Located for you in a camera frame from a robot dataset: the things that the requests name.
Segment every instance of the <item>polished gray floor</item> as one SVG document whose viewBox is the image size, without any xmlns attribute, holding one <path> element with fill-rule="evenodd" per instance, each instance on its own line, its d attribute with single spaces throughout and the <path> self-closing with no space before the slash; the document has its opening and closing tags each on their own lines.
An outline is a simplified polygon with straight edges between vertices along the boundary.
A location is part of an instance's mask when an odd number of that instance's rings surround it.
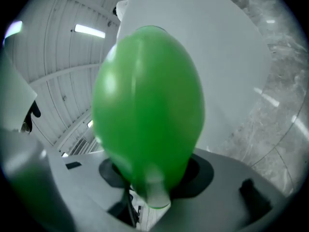
<svg viewBox="0 0 309 232">
<path fill-rule="evenodd" d="M 211 152 L 252 166 L 285 195 L 301 186 L 309 161 L 309 48 L 282 0 L 232 0 L 253 21 L 272 67 L 249 118 Z"/>
</svg>

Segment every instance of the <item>ceiling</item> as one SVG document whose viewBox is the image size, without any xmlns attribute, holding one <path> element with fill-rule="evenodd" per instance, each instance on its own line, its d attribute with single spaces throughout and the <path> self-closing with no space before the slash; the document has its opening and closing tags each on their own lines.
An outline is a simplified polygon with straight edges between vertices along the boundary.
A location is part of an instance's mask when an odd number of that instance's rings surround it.
<svg viewBox="0 0 309 232">
<path fill-rule="evenodd" d="M 98 147 L 87 123 L 100 63 L 116 42 L 118 1 L 30 0 L 16 19 L 22 31 L 5 41 L 13 65 L 38 94 L 42 116 L 31 117 L 31 134 L 61 153 L 82 138 Z M 75 32 L 76 24 L 105 32 L 105 39 Z"/>
</svg>

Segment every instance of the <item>green object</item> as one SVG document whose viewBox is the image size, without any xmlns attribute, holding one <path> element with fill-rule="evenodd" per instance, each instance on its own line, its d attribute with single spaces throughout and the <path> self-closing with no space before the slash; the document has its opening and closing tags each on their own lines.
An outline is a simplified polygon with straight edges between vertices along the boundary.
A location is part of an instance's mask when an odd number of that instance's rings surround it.
<svg viewBox="0 0 309 232">
<path fill-rule="evenodd" d="M 193 61 L 161 28 L 142 27 L 125 37 L 99 70 L 92 105 L 95 136 L 146 202 L 179 184 L 204 114 Z"/>
</svg>

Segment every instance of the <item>green balloon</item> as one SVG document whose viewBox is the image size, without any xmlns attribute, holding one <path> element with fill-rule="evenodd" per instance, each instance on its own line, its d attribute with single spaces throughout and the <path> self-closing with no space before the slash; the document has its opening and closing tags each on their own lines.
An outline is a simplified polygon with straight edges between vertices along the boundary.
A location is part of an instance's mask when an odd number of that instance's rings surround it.
<svg viewBox="0 0 309 232">
<path fill-rule="evenodd" d="M 118 42 L 93 91 L 94 133 L 146 201 L 179 184 L 204 124 L 200 80 L 185 48 L 147 26 Z"/>
</svg>

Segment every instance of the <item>dark hair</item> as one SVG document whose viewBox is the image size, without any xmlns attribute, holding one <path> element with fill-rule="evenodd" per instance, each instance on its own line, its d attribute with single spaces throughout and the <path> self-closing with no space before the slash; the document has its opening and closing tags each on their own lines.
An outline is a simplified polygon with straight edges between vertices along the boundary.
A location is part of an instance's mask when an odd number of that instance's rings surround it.
<svg viewBox="0 0 309 232">
<path fill-rule="evenodd" d="M 116 7 L 114 7 L 114 9 L 112 10 L 112 14 L 113 14 L 113 15 L 117 15 Z"/>
</svg>

